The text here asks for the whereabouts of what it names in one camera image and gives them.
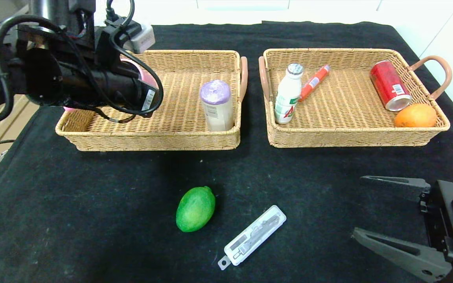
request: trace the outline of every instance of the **white container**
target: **white container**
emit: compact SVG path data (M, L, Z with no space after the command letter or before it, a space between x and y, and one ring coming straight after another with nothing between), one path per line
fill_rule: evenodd
M286 69L286 75L277 88L275 99L275 121L279 124L286 124L291 121L295 113L296 104L300 99L302 91L302 74L304 67L293 63Z
M209 131L227 131L234 127L234 106L230 86L215 79L200 89L200 100Z
M286 215L276 206L270 206L223 249L225 256L218 261L225 270L230 263L239 265L286 221Z

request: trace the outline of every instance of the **red can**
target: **red can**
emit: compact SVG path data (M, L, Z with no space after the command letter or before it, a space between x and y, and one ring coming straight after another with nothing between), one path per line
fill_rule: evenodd
M412 96L390 61L380 61L370 71L370 79L385 109L400 111L410 104Z

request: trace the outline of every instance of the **orange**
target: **orange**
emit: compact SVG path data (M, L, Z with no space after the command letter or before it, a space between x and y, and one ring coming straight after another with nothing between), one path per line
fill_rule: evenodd
M436 119L436 111L433 107L419 103L401 110L394 124L396 127L434 127Z

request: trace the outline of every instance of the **orange tube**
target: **orange tube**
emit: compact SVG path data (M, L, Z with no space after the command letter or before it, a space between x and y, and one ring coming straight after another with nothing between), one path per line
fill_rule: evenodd
M326 75L328 75L329 72L329 65L322 66L304 85L302 92L300 92L300 99L298 101L302 102L304 99L306 99L311 94L311 92L313 92L320 81L322 81L322 79L324 79Z

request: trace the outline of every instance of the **cylindrical container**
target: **cylindrical container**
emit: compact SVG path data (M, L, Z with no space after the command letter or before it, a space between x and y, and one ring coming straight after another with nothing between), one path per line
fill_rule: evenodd
M234 107L230 86L215 79L200 89L200 100L209 131L227 131L234 126Z
M370 79L385 109L400 111L412 101L412 96L390 61L376 63L370 71Z
M282 78L277 88L275 99L275 121L279 124L286 124L291 121L296 109L300 92L302 91L302 73L304 67L293 63L286 69L286 75Z
M311 92L315 90L320 81L322 81L322 79L324 79L329 72L330 65L322 66L302 88L302 92L300 93L300 100L298 100L298 102L304 101L304 99L306 99L311 94Z
M134 70L137 70L137 72L139 72L139 79L141 81L145 82L146 84L148 84L150 86L153 86L153 88L158 89L157 81L155 81L154 77L147 70L143 69L138 63L132 61L131 59L127 59L127 58L121 58L120 61L129 63L134 68ZM76 108L70 108L70 107L64 106L64 110L67 112L74 112L74 111L76 111Z

